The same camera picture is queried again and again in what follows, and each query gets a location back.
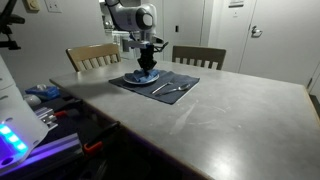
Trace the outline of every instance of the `door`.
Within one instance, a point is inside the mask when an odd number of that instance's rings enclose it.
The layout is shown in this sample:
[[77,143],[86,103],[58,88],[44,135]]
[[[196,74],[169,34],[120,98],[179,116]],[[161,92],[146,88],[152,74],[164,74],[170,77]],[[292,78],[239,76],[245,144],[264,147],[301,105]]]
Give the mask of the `door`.
[[199,46],[201,41],[204,0],[163,1],[164,60],[171,61],[173,45]]
[[320,1],[257,0],[240,73],[307,86],[320,60]]

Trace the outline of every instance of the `floor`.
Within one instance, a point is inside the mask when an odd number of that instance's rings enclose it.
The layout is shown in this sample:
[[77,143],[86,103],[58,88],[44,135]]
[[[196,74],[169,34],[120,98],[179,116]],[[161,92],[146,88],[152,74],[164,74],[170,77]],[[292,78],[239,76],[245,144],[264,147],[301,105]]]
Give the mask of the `floor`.
[[310,99],[311,99],[311,101],[312,101],[312,103],[318,113],[318,116],[320,117],[320,104],[319,104],[317,97],[314,95],[310,95]]

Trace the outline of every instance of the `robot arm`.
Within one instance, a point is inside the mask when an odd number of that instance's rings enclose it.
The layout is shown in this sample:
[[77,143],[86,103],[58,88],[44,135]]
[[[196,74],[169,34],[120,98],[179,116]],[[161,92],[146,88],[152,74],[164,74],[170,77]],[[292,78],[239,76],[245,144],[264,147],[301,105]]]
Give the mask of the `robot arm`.
[[156,47],[153,43],[163,43],[157,38],[156,23],[157,11],[152,4],[143,4],[139,7],[124,7],[119,0],[105,0],[115,27],[120,31],[140,32],[140,37],[128,42],[129,47],[140,48],[141,57],[138,59],[140,67],[145,71],[152,69],[156,65],[153,60],[154,52],[161,52],[168,44]]

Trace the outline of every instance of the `utensil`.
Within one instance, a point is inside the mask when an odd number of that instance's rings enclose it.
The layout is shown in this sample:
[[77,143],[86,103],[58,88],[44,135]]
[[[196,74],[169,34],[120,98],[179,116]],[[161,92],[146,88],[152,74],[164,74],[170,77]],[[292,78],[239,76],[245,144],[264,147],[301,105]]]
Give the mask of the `utensil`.
[[154,93],[158,92],[160,89],[164,88],[165,86],[171,85],[171,84],[173,84],[173,79],[171,79],[171,81],[163,84],[162,86],[158,87],[156,90],[152,91],[151,94],[154,94]]
[[186,91],[188,90],[190,87],[190,84],[184,84],[176,89],[171,89],[167,92],[164,92],[164,93],[160,93],[160,94],[157,94],[157,96],[161,96],[161,95],[165,95],[165,94],[169,94],[169,93],[172,93],[172,92],[175,92],[175,91]]

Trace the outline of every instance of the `blue cloth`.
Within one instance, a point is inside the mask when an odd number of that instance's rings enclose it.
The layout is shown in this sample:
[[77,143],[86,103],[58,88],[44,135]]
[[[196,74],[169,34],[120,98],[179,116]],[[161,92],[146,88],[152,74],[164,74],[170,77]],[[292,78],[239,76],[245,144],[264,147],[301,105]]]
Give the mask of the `blue cloth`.
[[133,82],[145,83],[153,79],[159,74],[159,70],[151,69],[145,74],[144,70],[135,70],[133,73],[126,73],[125,77]]

